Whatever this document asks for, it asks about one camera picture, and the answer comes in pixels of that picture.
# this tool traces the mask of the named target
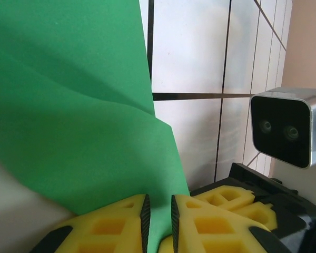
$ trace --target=green paper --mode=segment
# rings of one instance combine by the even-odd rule
[[[148,252],[171,233],[171,195],[188,194],[170,126],[74,92],[1,51],[0,162],[78,215],[148,193]]]
[[[138,0],[0,0],[0,49],[69,89],[154,115]]]

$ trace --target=silver camera housing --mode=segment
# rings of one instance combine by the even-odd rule
[[[295,162],[293,162],[294,161],[293,159],[291,159],[291,162],[289,162],[287,159],[279,158],[279,156],[283,157],[283,156],[285,156],[285,154],[284,155],[278,154],[278,155],[274,156],[274,153],[276,153],[276,151],[274,151],[273,154],[269,154],[269,153],[272,153],[271,150],[269,150],[268,153],[266,153],[264,150],[259,149],[260,144],[256,145],[256,143],[258,142],[258,140],[256,138],[262,137],[262,135],[260,135],[258,133],[259,129],[258,129],[258,125],[256,124],[256,121],[262,120],[262,119],[256,119],[257,117],[260,118],[260,115],[262,114],[262,112],[260,112],[260,111],[258,112],[258,110],[260,110],[258,108],[263,106],[262,105],[263,103],[264,103],[264,106],[267,106],[267,104],[266,104],[267,101],[272,101],[272,100],[265,99],[265,98],[285,100],[284,103],[288,107],[291,107],[291,106],[293,107],[293,108],[291,108],[292,111],[294,110],[295,107],[297,107],[297,105],[303,106],[303,105],[300,105],[300,103],[303,103],[309,109],[309,112],[310,112],[309,113],[309,120],[310,120],[310,122],[309,122],[309,143],[305,142],[304,147],[303,147],[304,156],[307,155],[307,157],[308,157],[308,155],[309,155],[309,159],[308,159],[307,163],[304,163],[304,165],[297,166],[297,164],[294,164]],[[251,99],[251,111],[252,111],[251,117],[252,117],[252,122],[253,122],[253,142],[254,142],[256,149],[258,149],[262,153],[270,155],[270,156],[272,156],[276,159],[279,159],[283,162],[292,164],[292,165],[299,167],[301,169],[307,169],[310,166],[313,166],[316,164],[316,89],[279,87],[279,88],[269,90],[269,91],[266,91],[266,92],[263,92],[260,94],[256,94]],[[281,114],[282,112],[281,111],[273,112],[273,115],[274,115],[274,113]],[[284,120],[284,119],[287,120],[287,118],[288,118],[288,120],[290,120],[290,117],[291,117],[291,115],[288,114],[287,116],[283,116],[282,120]],[[275,138],[277,140],[271,140],[270,138],[266,139],[266,140],[269,140],[269,142],[273,142],[273,141],[276,142],[276,141],[279,141],[279,138],[280,137],[278,134],[277,138]],[[289,143],[288,145],[289,145],[289,147],[293,147],[295,149],[294,142]]]

